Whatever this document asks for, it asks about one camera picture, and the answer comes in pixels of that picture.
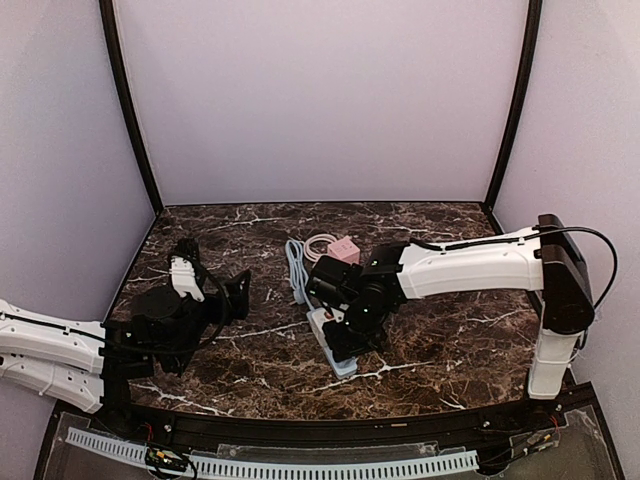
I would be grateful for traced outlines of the white cube socket adapter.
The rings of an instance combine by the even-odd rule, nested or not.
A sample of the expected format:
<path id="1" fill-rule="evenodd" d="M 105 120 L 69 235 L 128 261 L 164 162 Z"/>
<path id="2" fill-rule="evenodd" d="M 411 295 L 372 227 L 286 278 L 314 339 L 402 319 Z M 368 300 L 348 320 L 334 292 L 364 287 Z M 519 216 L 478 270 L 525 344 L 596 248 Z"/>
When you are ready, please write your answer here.
<path id="1" fill-rule="evenodd" d="M 315 308 L 308 311 L 306 316 L 316 339 L 320 343 L 326 342 L 323 325 L 331 321 L 342 322 L 344 319 L 344 313 L 342 311 L 337 309 L 328 311 L 325 308 Z"/>

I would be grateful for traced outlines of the pink cube socket adapter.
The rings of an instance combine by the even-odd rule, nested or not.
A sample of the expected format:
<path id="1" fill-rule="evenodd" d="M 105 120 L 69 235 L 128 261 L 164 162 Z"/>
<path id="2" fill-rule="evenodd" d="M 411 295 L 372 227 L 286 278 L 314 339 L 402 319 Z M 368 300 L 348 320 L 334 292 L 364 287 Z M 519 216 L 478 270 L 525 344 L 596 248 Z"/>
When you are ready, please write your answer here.
<path id="1" fill-rule="evenodd" d="M 359 247 L 348 236 L 330 242 L 326 248 L 327 256 L 347 264 L 358 264 L 360 253 Z"/>

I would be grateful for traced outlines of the blue power strip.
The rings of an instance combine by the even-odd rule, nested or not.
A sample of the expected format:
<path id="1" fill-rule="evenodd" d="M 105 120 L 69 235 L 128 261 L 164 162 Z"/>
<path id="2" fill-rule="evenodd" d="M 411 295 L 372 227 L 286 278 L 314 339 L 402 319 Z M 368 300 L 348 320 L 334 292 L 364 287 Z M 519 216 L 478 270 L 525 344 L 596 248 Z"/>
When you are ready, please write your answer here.
<path id="1" fill-rule="evenodd" d="M 335 376 L 339 380 L 349 378 L 357 373 L 358 364 L 356 358 L 352 357 L 347 360 L 336 361 L 333 358 L 333 353 L 328 346 L 323 346 L 323 351 Z"/>

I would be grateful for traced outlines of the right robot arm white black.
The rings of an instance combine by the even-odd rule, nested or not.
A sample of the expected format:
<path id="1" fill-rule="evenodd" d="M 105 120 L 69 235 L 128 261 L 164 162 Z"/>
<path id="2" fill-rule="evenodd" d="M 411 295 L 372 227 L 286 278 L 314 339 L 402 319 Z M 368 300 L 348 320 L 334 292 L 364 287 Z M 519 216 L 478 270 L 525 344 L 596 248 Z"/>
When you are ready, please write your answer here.
<path id="1" fill-rule="evenodd" d="M 364 265 L 322 256 L 305 291 L 331 319 L 321 330 L 332 358 L 341 362 L 382 349 L 384 323 L 410 300 L 481 290 L 523 290 L 541 295 L 541 326 L 528 374 L 527 395 L 553 400 L 561 390 L 579 338 L 601 300 L 592 294 L 588 267 L 572 236 L 591 228 L 567 227 L 554 214 L 536 225 L 492 237 L 428 243 L 411 239 L 378 246 Z"/>

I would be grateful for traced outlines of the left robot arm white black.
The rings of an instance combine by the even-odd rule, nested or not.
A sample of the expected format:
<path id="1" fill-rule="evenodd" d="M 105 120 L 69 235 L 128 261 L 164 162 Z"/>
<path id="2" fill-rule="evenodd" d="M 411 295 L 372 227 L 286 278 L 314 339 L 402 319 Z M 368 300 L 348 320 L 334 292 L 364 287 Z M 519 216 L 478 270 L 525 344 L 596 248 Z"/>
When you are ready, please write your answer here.
<path id="1" fill-rule="evenodd" d="M 246 318 L 251 273 L 219 282 L 192 268 L 133 297 L 127 321 L 79 321 L 1 303 L 1 375 L 95 413 L 130 400 L 157 369 L 181 376 L 224 326 Z"/>

